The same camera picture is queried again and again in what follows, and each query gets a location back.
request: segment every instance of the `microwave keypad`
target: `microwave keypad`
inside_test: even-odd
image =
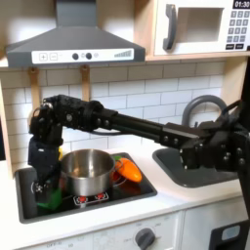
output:
[[[232,11],[229,21],[229,32],[226,50],[242,50],[246,40],[250,11]]]

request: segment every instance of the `range hood knob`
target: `range hood knob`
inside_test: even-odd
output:
[[[72,57],[73,57],[75,60],[78,60],[78,59],[79,59],[79,56],[78,56],[78,54],[76,54],[76,53],[74,53],[74,54],[72,55]]]
[[[91,53],[87,53],[87,54],[86,54],[86,58],[87,58],[88,60],[90,60],[90,59],[92,58]]]

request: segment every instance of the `wooden shelf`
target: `wooden shelf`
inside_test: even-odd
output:
[[[150,62],[150,61],[171,61],[171,60],[195,60],[195,59],[217,59],[217,58],[235,58],[235,57],[250,57],[250,51],[186,54],[186,55],[175,55],[175,56],[146,56],[146,61]]]

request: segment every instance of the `oven knob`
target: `oven knob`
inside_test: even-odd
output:
[[[142,229],[137,233],[135,239],[140,249],[146,250],[155,240],[155,235],[151,229]]]

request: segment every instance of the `white cabinet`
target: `white cabinet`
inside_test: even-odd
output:
[[[151,229],[154,242],[147,250],[177,250],[181,227],[181,213],[172,213],[134,223],[76,235],[54,242],[31,246],[23,250],[140,250],[136,236],[143,229]]]
[[[186,210],[181,250],[208,250],[213,229],[247,219],[241,197]]]

